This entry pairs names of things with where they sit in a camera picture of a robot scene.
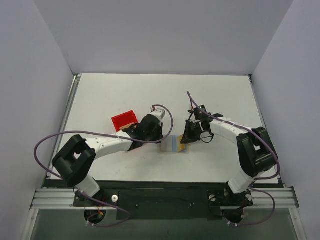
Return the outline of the gold VIP card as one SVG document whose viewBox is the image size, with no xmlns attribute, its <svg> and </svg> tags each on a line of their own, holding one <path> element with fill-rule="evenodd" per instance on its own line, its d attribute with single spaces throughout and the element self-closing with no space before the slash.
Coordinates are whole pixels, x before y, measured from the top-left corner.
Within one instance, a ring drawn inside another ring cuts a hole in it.
<svg viewBox="0 0 320 240">
<path fill-rule="evenodd" d="M 185 143 L 182 143 L 183 135 L 180 135 L 177 137 L 177 152 L 178 153 L 184 153 L 187 151 L 187 145 Z"/>
</svg>

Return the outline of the beige leather card holder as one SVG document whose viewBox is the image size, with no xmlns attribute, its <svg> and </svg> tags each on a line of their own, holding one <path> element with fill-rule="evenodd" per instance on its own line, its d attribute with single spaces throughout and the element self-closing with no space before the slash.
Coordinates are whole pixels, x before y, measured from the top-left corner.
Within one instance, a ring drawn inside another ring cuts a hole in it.
<svg viewBox="0 0 320 240">
<path fill-rule="evenodd" d="M 177 152 L 177 137 L 179 135 L 170 135 L 163 140 L 158 148 L 158 151 L 162 154 L 188 154 L 189 145 L 186 144 L 186 152 Z"/>
</svg>

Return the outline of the red plastic bin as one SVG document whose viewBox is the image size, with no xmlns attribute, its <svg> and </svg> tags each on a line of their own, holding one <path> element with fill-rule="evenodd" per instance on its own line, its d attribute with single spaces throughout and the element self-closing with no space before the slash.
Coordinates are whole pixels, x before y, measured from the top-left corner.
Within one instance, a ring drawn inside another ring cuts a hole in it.
<svg viewBox="0 0 320 240">
<path fill-rule="evenodd" d="M 125 113 L 113 116 L 111 118 L 113 126 L 117 132 L 120 131 L 120 127 L 125 126 L 130 123 L 138 123 L 138 119 L 133 110 L 127 111 Z"/>
</svg>

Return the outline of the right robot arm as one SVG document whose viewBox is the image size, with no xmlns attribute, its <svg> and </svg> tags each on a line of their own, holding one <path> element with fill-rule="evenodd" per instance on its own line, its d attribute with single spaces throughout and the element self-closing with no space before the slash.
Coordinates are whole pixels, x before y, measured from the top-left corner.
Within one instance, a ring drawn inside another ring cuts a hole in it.
<svg viewBox="0 0 320 240">
<path fill-rule="evenodd" d="M 190 116 L 185 121 L 182 144 L 201 141 L 202 134 L 208 133 L 212 138 L 220 136 L 237 146 L 240 170 L 227 182 L 228 189 L 223 192 L 226 203 L 236 204 L 242 193 L 279 162 L 265 128 L 248 128 L 230 121 L 222 114 L 211 115 L 204 105 L 192 107 L 188 112 Z"/>
</svg>

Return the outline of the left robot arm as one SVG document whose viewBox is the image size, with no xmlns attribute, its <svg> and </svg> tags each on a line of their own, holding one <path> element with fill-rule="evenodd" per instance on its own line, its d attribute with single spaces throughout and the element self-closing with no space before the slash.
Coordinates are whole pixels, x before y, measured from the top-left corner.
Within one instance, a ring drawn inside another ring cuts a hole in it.
<svg viewBox="0 0 320 240">
<path fill-rule="evenodd" d="M 98 183 L 89 175 L 94 160 L 117 152 L 132 151 L 142 147 L 144 142 L 162 139 L 164 116 L 164 110 L 155 110 L 147 114 L 140 123 L 111 137 L 85 139 L 79 134 L 74 135 L 53 158 L 52 165 L 67 186 L 84 192 L 85 200 L 90 205 L 97 206 L 103 200 L 103 193 Z"/>
</svg>

